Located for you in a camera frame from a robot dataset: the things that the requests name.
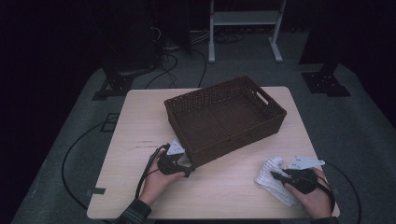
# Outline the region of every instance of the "brown basket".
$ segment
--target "brown basket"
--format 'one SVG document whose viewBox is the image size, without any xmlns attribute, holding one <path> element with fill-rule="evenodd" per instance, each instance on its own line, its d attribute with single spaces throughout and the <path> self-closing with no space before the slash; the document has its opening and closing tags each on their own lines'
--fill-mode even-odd
<svg viewBox="0 0 396 224">
<path fill-rule="evenodd" d="M 164 104 L 195 167 L 277 133 L 287 114 L 248 77 L 191 91 Z"/>
</svg>

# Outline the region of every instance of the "gray carpet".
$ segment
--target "gray carpet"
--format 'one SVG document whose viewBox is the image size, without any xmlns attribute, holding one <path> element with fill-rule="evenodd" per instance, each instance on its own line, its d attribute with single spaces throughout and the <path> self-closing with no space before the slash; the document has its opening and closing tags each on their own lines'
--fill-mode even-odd
<svg viewBox="0 0 396 224">
<path fill-rule="evenodd" d="M 346 86 L 351 97 L 330 98 L 312 94 L 301 76 L 303 71 L 317 71 L 320 65 L 299 65 L 307 33 L 281 33 L 278 38 L 283 63 L 276 63 L 267 34 L 246 35 L 231 45 L 216 45 L 216 62 L 208 64 L 202 87 L 247 75 L 260 86 L 286 86 L 308 131 L 315 151 L 349 176 L 356 187 L 362 207 L 361 223 L 396 223 L 396 132 L 362 88 L 358 78 L 339 65 L 338 81 Z M 207 44 L 194 46 L 207 57 Z M 204 72 L 201 54 L 184 51 L 172 53 L 177 66 L 171 71 L 177 88 L 196 88 Z M 163 66 L 170 68 L 175 59 L 163 57 Z M 163 70 L 137 77 L 132 89 L 144 89 Z M 124 97 L 92 101 L 105 79 L 99 69 L 87 82 L 58 138 L 37 174 L 12 223 L 101 223 L 87 218 L 86 211 L 66 192 L 61 169 L 64 156 L 86 131 L 101 123 L 108 113 L 121 111 Z M 172 87 L 168 75 L 157 78 L 149 89 Z M 65 180 L 70 190 L 85 205 L 90 201 L 112 133 L 100 127 L 85 134 L 71 149 L 65 162 Z M 331 166 L 323 167 L 341 210 L 340 223 L 356 223 L 357 200 L 352 188 Z M 308 223 L 308 220 L 281 220 L 283 224 Z"/>
</svg>

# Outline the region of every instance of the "table top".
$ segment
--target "table top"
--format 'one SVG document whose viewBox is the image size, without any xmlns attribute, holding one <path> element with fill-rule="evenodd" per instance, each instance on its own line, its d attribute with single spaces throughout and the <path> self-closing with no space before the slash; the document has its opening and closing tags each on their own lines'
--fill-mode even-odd
<svg viewBox="0 0 396 224">
<path fill-rule="evenodd" d="M 300 206 L 287 207 L 256 184 L 265 161 L 281 157 L 286 167 L 296 155 L 316 158 L 297 107 L 286 87 L 263 87 L 288 115 L 278 133 L 211 161 L 179 179 L 152 205 L 148 218 L 299 218 Z M 163 101 L 197 89 L 128 92 L 87 215 L 116 218 L 131 203 L 149 156 L 177 138 Z M 339 216 L 335 206 L 334 216 Z"/>
</svg>

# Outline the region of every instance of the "person's arm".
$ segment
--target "person's arm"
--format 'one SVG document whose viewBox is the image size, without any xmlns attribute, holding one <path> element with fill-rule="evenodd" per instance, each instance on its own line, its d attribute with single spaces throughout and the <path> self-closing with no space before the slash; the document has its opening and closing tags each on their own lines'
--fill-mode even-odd
<svg viewBox="0 0 396 224">
<path fill-rule="evenodd" d="M 143 224 L 149 213 L 152 204 L 163 193 L 167 186 L 184 176 L 183 172 L 172 175 L 164 175 L 158 170 L 158 158 L 164 151 L 160 151 L 157 160 L 148 170 L 148 177 L 145 180 L 145 186 L 139 199 L 134 199 L 132 203 L 123 211 L 123 213 L 113 222 L 116 224 Z"/>
<path fill-rule="evenodd" d="M 314 169 L 314 172 L 317 176 L 325 178 L 320 170 Z M 328 187 L 322 179 L 318 178 L 318 182 Z M 330 198 L 323 190 L 315 189 L 308 194 L 303 194 L 290 184 L 285 184 L 285 188 L 300 201 L 306 213 L 313 218 L 311 224 L 338 224 L 337 218 L 332 217 Z"/>
</svg>

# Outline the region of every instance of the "white shelf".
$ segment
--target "white shelf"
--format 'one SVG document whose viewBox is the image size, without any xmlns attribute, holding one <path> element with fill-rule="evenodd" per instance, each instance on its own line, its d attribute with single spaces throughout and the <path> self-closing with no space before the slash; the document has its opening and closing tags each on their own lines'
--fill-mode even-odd
<svg viewBox="0 0 396 224">
<path fill-rule="evenodd" d="M 278 11 L 214 12 L 214 25 L 264 25 L 276 24 Z"/>
</svg>

